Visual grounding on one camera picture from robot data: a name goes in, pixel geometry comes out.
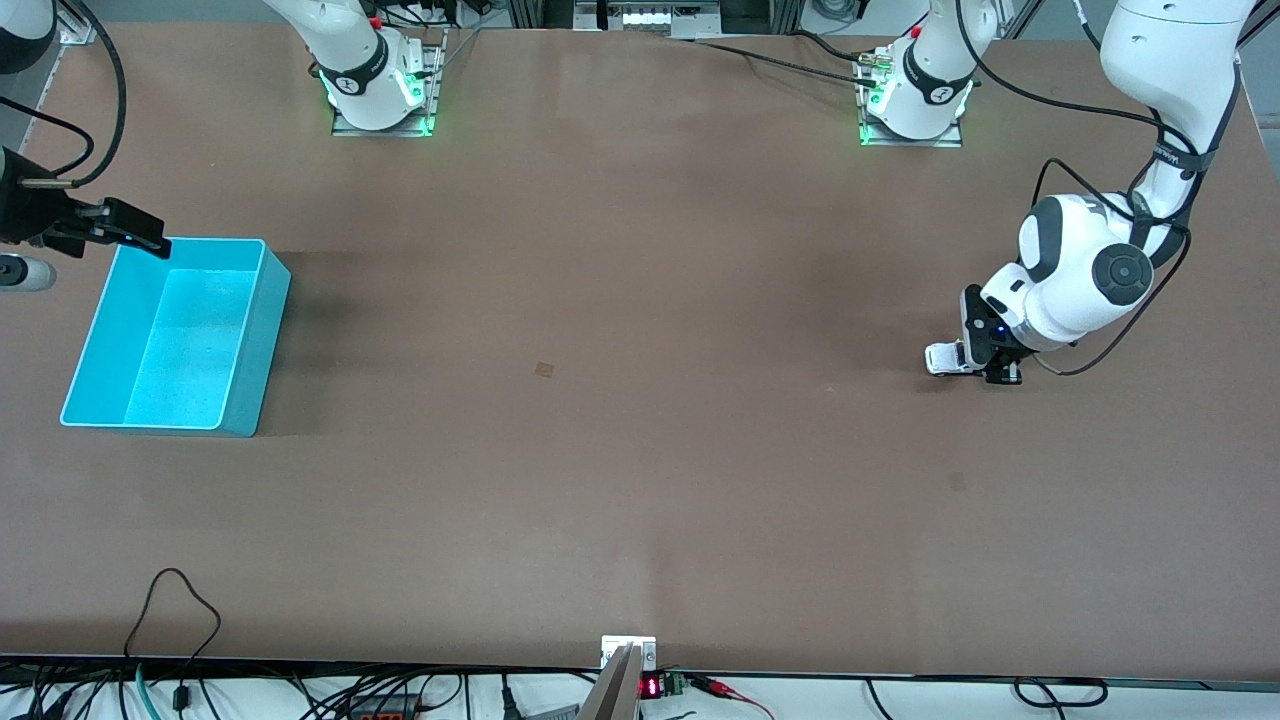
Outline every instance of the tabletop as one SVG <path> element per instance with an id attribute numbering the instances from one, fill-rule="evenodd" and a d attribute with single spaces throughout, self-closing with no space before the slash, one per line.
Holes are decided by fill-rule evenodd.
<path id="1" fill-rule="evenodd" d="M 987 83 L 964 149 L 861 147 L 847 85 L 495 31 L 435 137 L 333 138 L 287 26 L 111 29 L 128 132 L 82 196 L 265 238 L 293 287 L 247 441 L 59 425 L 109 250 L 0 299 L 3 650 L 118 652 L 177 565 L 211 655 L 586 666 L 639 633 L 685 666 L 1280 679 L 1280 195 L 1243 105 L 1129 338 L 993 388 L 924 346 L 1044 158 L 1124 187 L 1149 128 Z M 988 59 L 1133 108 L 1085 44 Z M 110 77 L 69 50 L 44 109 L 105 145 Z M 177 583 L 152 611 L 136 652 L 207 633 Z"/>

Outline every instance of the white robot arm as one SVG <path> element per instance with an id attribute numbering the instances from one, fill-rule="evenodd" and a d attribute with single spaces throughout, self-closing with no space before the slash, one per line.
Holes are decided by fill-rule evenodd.
<path id="1" fill-rule="evenodd" d="M 1018 233 L 1018 261 L 961 293 L 963 338 L 925 350 L 931 373 L 1018 384 L 1021 360 L 1074 343 L 1148 296 L 1155 269 L 1189 242 L 1190 206 L 1239 92 L 1235 42 L 1251 6 L 1119 1 L 1102 68 L 1169 132 L 1129 192 L 1036 204 Z"/>
<path id="2" fill-rule="evenodd" d="M 352 126 L 396 126 L 425 101 L 422 41 L 375 27 L 360 0 L 264 0 L 316 59 L 329 102 Z"/>
<path id="3" fill-rule="evenodd" d="M 963 0 L 965 31 L 980 58 L 996 37 L 995 0 Z M 918 36 L 895 40 L 884 54 L 890 70 L 882 90 L 870 95 L 867 111 L 901 137 L 931 140 L 951 127 L 964 111 L 977 67 L 960 37 L 955 0 L 932 0 Z"/>

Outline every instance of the black strap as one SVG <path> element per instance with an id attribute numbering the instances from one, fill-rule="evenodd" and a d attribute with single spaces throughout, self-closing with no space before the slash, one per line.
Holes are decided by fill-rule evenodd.
<path id="1" fill-rule="evenodd" d="M 358 68 L 338 72 L 320 65 L 320 72 L 324 73 L 325 79 L 338 92 L 343 95 L 364 95 L 369 83 L 387 69 L 387 60 L 390 55 L 387 47 L 387 38 L 380 32 L 375 32 L 374 37 L 378 38 L 378 49 Z"/>
<path id="2" fill-rule="evenodd" d="M 1129 225 L 1129 245 L 1135 245 L 1138 250 L 1147 247 L 1147 236 L 1156 224 L 1156 217 L 1151 214 L 1151 205 L 1140 192 L 1129 195 L 1129 210 L 1133 213 L 1133 224 Z"/>
<path id="3" fill-rule="evenodd" d="M 931 76 L 915 61 L 914 44 L 909 45 L 906 53 L 902 54 L 902 68 L 906 70 L 906 79 L 920 90 L 920 95 L 929 105 L 946 105 L 969 85 L 969 78 L 973 77 L 973 73 L 969 73 L 960 79 L 946 82 Z"/>
<path id="4" fill-rule="evenodd" d="M 1156 141 L 1156 149 L 1152 154 L 1157 160 L 1165 163 L 1166 165 L 1172 165 L 1179 170 L 1204 173 L 1208 172 L 1208 167 L 1213 161 L 1213 155 L 1217 155 L 1217 145 L 1215 145 L 1208 152 L 1197 155 L 1170 145 L 1170 142 L 1161 136 L 1161 138 Z"/>

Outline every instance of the blue plastic bin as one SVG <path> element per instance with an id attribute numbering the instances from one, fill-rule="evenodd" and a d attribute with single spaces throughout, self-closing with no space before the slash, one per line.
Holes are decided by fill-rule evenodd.
<path id="1" fill-rule="evenodd" d="M 169 260 L 118 247 L 63 424 L 252 436 L 288 291 L 261 240 L 174 238 Z"/>

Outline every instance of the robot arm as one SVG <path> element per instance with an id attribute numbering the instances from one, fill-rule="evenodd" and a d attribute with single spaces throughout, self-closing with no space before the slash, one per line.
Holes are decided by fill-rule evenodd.
<path id="1" fill-rule="evenodd" d="M 302 36 L 329 102 L 352 126 L 387 129 L 426 101 L 422 41 L 389 27 L 375 29 L 360 0 L 264 1 Z"/>
<path id="2" fill-rule="evenodd" d="M 0 0 L 0 74 L 22 72 L 40 60 L 52 42 L 54 23 L 54 0 Z M 169 258 L 163 220 L 114 197 L 90 204 L 67 195 L 68 187 L 82 183 L 58 179 L 5 147 L 0 154 L 0 242 L 26 242 L 72 258 L 82 258 L 90 242 L 119 243 Z M 0 291 L 47 290 L 55 278 L 44 260 L 0 255 Z"/>
<path id="3" fill-rule="evenodd" d="M 978 56 L 996 37 L 995 0 L 963 0 L 964 26 Z M 951 127 L 973 90 L 977 63 L 960 37 L 955 0 L 932 0 L 919 35 L 902 36 L 877 55 L 890 58 L 888 69 L 873 69 L 881 91 L 867 111 L 896 135 L 931 140 Z"/>
<path id="4" fill-rule="evenodd" d="M 1249 0 L 1120 0 L 1102 67 L 1125 95 L 1180 133 L 1162 132 L 1130 192 L 1053 195 L 1018 233 L 1019 259 L 961 293 L 963 338 L 925 350 L 936 375 L 1016 384 L 1018 364 L 1130 313 L 1188 241 L 1190 206 L 1239 91 L 1235 41 Z"/>

